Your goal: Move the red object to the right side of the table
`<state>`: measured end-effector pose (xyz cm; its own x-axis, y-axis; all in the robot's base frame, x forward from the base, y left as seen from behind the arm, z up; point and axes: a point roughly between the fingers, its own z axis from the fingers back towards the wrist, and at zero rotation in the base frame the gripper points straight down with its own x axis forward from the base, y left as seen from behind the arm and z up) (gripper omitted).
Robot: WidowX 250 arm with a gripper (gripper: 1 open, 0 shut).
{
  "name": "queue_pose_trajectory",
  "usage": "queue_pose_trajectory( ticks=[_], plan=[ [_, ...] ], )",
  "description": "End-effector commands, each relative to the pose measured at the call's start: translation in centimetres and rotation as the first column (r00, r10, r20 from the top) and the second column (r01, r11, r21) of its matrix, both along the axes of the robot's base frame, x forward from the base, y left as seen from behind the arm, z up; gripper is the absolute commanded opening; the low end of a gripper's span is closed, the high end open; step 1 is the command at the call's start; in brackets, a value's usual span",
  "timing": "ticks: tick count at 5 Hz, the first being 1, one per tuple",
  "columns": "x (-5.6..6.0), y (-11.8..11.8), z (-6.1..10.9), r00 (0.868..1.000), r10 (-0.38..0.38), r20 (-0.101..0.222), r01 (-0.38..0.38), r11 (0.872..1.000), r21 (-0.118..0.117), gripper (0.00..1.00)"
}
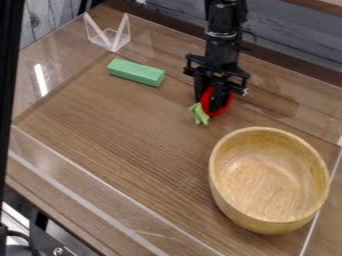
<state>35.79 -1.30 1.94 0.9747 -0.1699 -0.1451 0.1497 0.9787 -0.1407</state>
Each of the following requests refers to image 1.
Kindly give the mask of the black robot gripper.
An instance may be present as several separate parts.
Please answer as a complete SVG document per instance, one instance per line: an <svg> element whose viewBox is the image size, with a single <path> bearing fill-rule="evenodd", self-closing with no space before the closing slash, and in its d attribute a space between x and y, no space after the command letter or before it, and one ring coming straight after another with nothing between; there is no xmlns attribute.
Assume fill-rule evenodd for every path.
<svg viewBox="0 0 342 256"><path fill-rule="evenodd" d="M252 75L240 68L237 63L217 65L207 61L206 56L187 54L187 64L183 73L194 78L195 101L201 98L210 85L214 84L211 110L214 112L227 107L230 92L245 96L248 80Z"/></svg>

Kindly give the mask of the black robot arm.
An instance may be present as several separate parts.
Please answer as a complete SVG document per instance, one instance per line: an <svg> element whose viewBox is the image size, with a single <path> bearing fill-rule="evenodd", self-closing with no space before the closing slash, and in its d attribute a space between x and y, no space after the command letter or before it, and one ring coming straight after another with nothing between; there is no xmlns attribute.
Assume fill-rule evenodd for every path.
<svg viewBox="0 0 342 256"><path fill-rule="evenodd" d="M252 75L240 65L246 0L205 0L207 27L203 55L187 54L183 73L194 78L195 102L210 117L222 115L237 95L248 94Z"/></svg>

